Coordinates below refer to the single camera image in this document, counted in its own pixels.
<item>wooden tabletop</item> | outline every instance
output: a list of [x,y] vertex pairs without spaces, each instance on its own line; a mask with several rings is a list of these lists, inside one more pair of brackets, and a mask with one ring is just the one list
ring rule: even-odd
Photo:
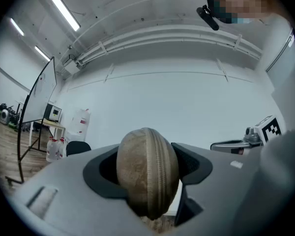
[[45,118],[44,118],[43,124],[46,125],[46,126],[54,127],[54,128],[64,129],[64,127],[60,123],[54,122],[54,121],[50,121],[50,120],[47,120]]

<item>fluorescent tube light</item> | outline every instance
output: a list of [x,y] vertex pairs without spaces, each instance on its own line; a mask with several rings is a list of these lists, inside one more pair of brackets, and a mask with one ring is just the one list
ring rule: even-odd
[[78,28],[81,26],[78,24],[78,22],[75,20],[75,18],[72,16],[71,12],[68,10],[68,8],[65,6],[62,0],[52,0],[55,4],[55,6],[58,8],[58,10],[61,12],[61,14],[64,16],[64,18],[68,21],[70,26],[77,31]]
[[50,59],[37,47],[35,46],[35,49],[41,54],[41,56],[43,56],[48,62],[50,61]]
[[17,29],[18,30],[18,32],[22,35],[22,36],[24,36],[24,32],[21,30],[21,28],[16,24],[16,22],[11,18],[10,19],[10,21],[11,21],[11,23],[13,24],[13,26],[15,27],[15,29]]

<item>chair backrest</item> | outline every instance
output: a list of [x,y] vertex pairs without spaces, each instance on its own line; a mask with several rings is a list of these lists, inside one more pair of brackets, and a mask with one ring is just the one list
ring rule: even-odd
[[71,141],[66,147],[67,156],[90,151],[90,146],[86,142]]

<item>white ceiling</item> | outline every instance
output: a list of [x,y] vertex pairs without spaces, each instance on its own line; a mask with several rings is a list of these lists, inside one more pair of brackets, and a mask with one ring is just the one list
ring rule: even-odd
[[[62,17],[51,0],[19,0],[8,16],[25,32],[23,41],[35,42],[50,57],[55,56],[56,70],[68,54],[80,55],[103,41],[121,33],[156,25],[186,24],[207,26],[196,13],[206,0],[63,0],[81,25],[77,31]],[[227,25],[220,29],[263,48],[270,27],[260,21]]]

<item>table leg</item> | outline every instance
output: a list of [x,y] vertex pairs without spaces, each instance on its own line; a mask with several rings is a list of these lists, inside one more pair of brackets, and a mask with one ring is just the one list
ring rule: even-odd
[[31,134],[32,134],[32,131],[33,131],[33,125],[34,125],[34,122],[32,121],[30,123],[30,131],[29,131],[29,147],[31,146]]

